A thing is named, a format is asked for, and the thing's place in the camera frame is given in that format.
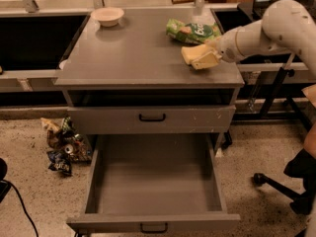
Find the closed drawer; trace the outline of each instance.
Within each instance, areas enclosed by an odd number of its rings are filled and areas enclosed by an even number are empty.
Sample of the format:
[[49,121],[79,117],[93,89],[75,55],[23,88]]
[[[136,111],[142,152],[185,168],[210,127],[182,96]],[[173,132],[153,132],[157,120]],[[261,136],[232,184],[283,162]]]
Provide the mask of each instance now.
[[234,106],[70,108],[83,134],[224,132]]
[[67,224],[82,234],[235,226],[211,148],[206,134],[99,136],[84,209]]

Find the trash pile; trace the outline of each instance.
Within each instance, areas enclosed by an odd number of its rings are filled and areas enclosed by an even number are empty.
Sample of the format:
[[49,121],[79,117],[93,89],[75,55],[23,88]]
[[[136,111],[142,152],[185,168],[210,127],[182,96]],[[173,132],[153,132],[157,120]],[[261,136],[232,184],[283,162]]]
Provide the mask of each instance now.
[[91,153],[83,137],[75,131],[70,117],[64,118],[61,125],[47,118],[40,118],[42,128],[47,132],[47,151],[50,161],[48,169],[71,175],[72,162],[89,162]]

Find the green chip bag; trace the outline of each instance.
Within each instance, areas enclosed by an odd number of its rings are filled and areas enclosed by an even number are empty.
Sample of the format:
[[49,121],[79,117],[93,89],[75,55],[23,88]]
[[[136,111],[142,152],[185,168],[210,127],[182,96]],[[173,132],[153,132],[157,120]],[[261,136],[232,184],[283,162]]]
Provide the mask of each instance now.
[[196,23],[185,24],[179,20],[170,19],[167,24],[167,35],[184,43],[202,44],[221,36],[216,23],[203,25]]

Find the black handle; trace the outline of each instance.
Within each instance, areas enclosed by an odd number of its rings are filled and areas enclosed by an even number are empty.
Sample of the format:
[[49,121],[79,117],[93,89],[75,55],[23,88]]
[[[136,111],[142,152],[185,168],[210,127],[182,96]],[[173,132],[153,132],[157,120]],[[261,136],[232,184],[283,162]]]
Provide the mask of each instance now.
[[163,114],[161,117],[146,117],[143,115],[139,115],[138,118],[142,122],[162,122],[166,119],[166,115]]
[[142,223],[140,223],[140,231],[144,234],[163,234],[168,231],[168,223],[165,223],[165,229],[160,230],[160,231],[146,231],[144,230],[144,226]]

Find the desk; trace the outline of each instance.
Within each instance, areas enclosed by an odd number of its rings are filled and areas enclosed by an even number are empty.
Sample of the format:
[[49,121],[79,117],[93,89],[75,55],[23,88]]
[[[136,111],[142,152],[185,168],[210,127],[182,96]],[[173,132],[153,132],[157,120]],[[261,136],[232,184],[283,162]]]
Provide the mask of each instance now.
[[68,220],[80,234],[238,222],[227,213],[212,159],[244,82],[234,63],[186,65],[166,24],[193,16],[194,8],[125,9],[113,28],[90,19],[56,72],[74,124],[94,149],[83,210]]

